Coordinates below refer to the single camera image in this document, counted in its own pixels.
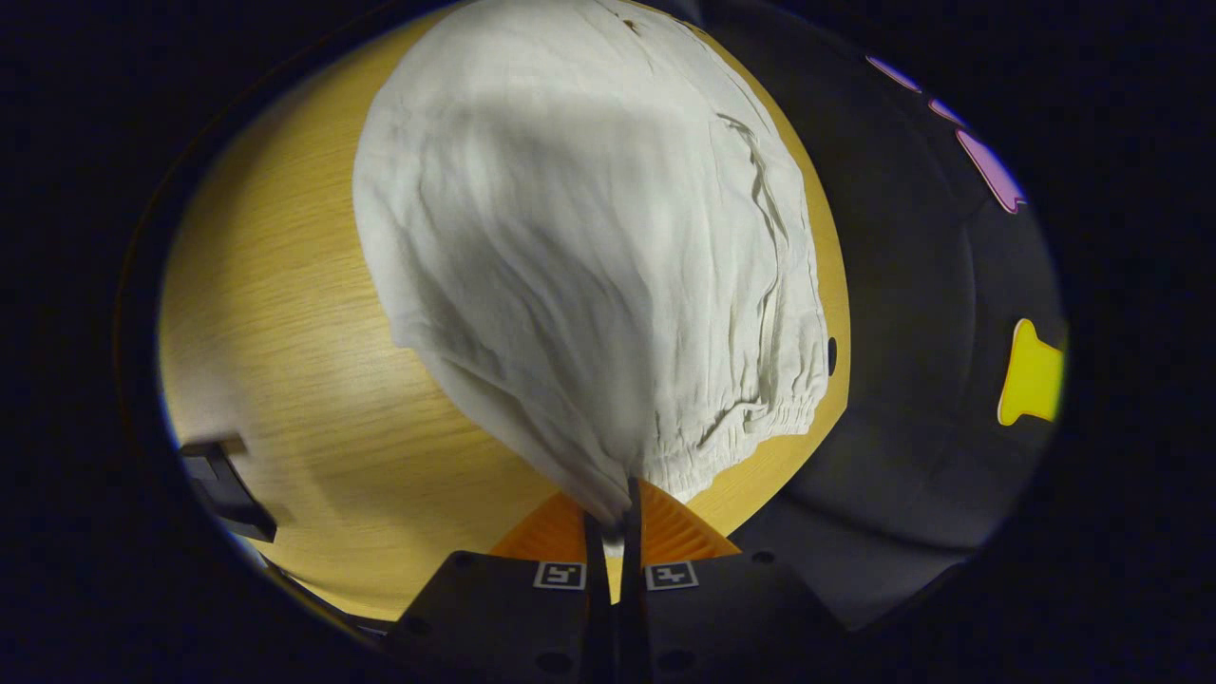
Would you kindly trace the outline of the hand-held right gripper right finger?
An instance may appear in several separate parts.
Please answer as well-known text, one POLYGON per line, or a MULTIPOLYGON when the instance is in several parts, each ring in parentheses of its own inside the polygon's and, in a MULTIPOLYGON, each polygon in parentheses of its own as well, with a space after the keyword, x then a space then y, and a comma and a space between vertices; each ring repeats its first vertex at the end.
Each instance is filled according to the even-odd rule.
POLYGON ((769 550, 743 551, 683 503, 629 483, 619 683, 841 683, 846 629, 769 550))

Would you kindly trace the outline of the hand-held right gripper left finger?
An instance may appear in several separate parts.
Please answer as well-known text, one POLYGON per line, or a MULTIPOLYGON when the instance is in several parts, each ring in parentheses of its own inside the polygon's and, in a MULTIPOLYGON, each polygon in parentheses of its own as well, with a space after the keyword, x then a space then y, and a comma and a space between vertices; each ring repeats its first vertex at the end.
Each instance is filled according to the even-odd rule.
POLYGON ((556 494, 490 551, 447 555, 384 637, 417 683, 612 683, 599 525, 556 494))

